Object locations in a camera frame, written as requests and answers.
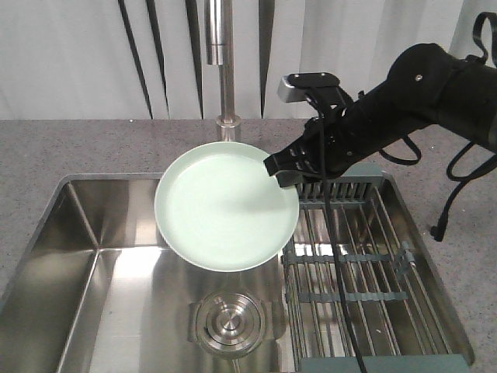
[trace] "gray countertop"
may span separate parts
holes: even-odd
[[[268,152],[301,134],[302,120],[246,120],[242,140]],[[214,141],[212,120],[0,121],[0,294],[5,292],[59,180],[72,173],[163,172],[183,152]],[[440,127],[412,135],[421,163],[368,158],[394,176],[476,355],[473,372],[497,369],[497,172],[456,199],[444,242],[429,236],[456,183],[445,167],[466,141]],[[389,150],[409,154],[401,144]],[[458,172],[479,166],[475,150]]]

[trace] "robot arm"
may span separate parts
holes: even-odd
[[[386,80],[355,102],[325,73],[289,75],[278,93],[286,102],[306,99],[319,113],[302,136],[266,159],[268,173],[282,187],[320,178],[320,120],[330,179],[430,124],[497,152],[497,69],[475,56],[458,60],[436,44],[403,52]]]

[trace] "drain cover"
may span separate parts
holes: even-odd
[[[196,314],[196,335],[204,348],[226,358],[238,358],[262,341],[262,306],[239,293],[216,293],[206,298]]]

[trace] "sink basin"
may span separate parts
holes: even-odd
[[[299,224],[279,256],[223,274],[187,263],[162,240],[159,178],[61,182],[0,315],[2,371],[296,371],[307,357],[353,354],[318,184],[300,186]],[[363,353],[462,354],[470,364],[471,346],[393,181],[345,175],[332,188]]]

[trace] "light green plate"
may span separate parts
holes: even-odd
[[[298,195],[268,176],[267,156],[251,145],[213,142],[168,167],[155,192],[155,220],[178,255],[234,272],[265,263],[285,246],[297,224]]]

